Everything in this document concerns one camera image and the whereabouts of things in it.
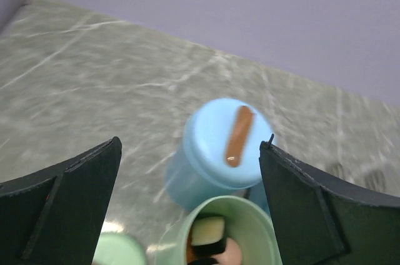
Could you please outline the green canister lid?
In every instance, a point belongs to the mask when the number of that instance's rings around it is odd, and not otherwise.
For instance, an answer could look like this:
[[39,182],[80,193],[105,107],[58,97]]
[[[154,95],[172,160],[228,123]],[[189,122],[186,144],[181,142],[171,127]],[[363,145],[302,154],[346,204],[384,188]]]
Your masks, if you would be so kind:
[[146,265],[143,246],[131,236],[121,233],[102,233],[98,239],[92,264]]

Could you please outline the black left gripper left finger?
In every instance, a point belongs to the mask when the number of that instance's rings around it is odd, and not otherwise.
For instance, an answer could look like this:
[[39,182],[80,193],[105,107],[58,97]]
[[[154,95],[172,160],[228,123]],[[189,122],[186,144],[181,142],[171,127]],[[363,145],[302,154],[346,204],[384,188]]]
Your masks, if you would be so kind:
[[114,137],[1,183],[1,264],[91,264],[121,156]]

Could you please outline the blue canister lid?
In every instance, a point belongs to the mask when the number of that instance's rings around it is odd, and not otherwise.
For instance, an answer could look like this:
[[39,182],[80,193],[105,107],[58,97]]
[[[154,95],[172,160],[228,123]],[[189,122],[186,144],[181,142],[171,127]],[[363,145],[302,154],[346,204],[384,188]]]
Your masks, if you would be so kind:
[[[252,113],[246,143],[237,167],[228,164],[226,150],[241,107]],[[229,97],[214,99],[198,109],[187,121],[183,143],[194,166],[213,183],[243,189],[261,181],[260,143],[273,133],[266,118],[253,106]]]

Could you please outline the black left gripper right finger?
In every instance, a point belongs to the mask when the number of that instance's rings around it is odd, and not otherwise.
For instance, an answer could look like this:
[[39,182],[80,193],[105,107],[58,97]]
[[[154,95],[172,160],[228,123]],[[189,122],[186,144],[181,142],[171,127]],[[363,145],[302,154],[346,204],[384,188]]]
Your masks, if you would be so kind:
[[259,164],[283,264],[399,264],[399,198],[263,141]]

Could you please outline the sushi roll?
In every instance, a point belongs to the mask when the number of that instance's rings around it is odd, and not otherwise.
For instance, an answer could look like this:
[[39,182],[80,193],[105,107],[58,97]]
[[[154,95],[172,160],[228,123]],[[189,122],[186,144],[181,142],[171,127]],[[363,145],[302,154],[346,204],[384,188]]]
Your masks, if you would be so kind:
[[221,254],[226,243],[226,221],[222,216],[201,217],[193,222],[190,245],[196,256]]

